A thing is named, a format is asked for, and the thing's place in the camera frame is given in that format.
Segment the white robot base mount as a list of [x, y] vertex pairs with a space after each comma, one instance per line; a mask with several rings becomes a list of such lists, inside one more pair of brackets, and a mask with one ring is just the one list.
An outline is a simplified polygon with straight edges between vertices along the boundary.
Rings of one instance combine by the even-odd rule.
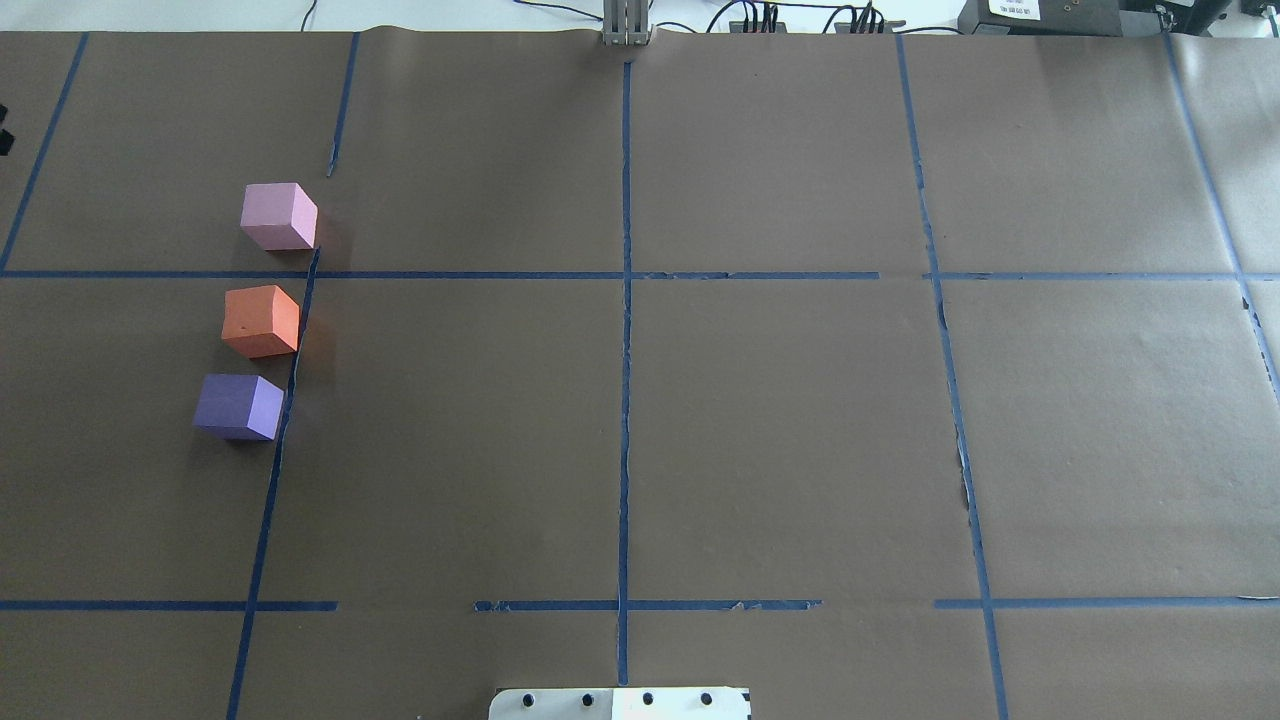
[[750, 692], [713, 687], [503, 689], [489, 719], [750, 719]]

